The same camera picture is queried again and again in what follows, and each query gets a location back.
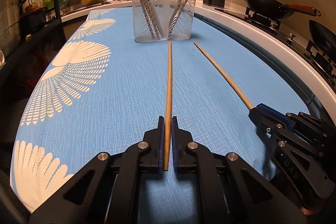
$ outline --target tablecloth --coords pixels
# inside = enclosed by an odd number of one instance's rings
[[[96,154],[125,151],[164,116],[168,43],[136,43],[132,24],[132,8],[91,11],[34,89],[17,131],[10,178],[31,212]],[[212,152],[236,152],[271,176],[248,109],[193,42],[254,105],[308,113],[305,104],[262,60],[198,19],[189,40],[172,42],[179,127]],[[169,166],[161,179],[142,178],[139,223],[197,222],[193,178],[176,177],[172,157]]]

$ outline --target white countertop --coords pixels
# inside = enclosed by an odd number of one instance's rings
[[[110,9],[132,6],[131,0],[113,1],[106,5],[97,5],[82,9],[62,17],[62,22],[88,15],[91,10]],[[242,7],[233,3],[225,3],[225,9],[239,14],[244,14],[246,7]],[[336,94],[325,80],[315,71],[303,58],[292,51],[289,47],[278,41],[271,35],[261,31],[257,27],[244,22],[234,16],[216,11],[214,8],[203,5],[203,0],[196,0],[195,13],[203,15],[211,20],[227,26],[228,28],[240,33],[246,38],[252,40],[257,45],[264,48],[274,57],[291,69],[316,95],[320,100],[333,122],[336,123]],[[296,35],[295,40],[304,47],[307,40]]]

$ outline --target metal pin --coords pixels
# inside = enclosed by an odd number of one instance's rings
[[[188,147],[189,147],[190,149],[195,149],[195,148],[198,147],[198,144],[195,143],[195,142],[190,142],[190,143],[188,143]]]
[[[100,153],[98,155],[98,160],[106,160],[108,157],[109,157],[109,155],[107,153],[103,152],[103,153]]]
[[[228,158],[229,160],[235,161],[235,160],[238,160],[238,155],[237,155],[236,153],[229,153],[229,154],[227,155],[227,158]]]
[[[148,147],[148,143],[146,143],[146,142],[139,142],[139,143],[138,143],[138,147],[139,147],[140,149],[145,149],[145,148]]]

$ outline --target transparent plastic container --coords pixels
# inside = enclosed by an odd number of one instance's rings
[[[196,0],[133,0],[134,39],[138,43],[189,39]]]

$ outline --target wok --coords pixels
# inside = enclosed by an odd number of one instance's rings
[[[256,13],[267,16],[271,19],[284,19],[294,14],[294,12],[303,13],[310,16],[321,16],[319,10],[314,7],[282,4],[276,0],[244,0],[247,5]]]
[[[314,20],[309,21],[309,31],[316,46],[336,62],[336,34]]]

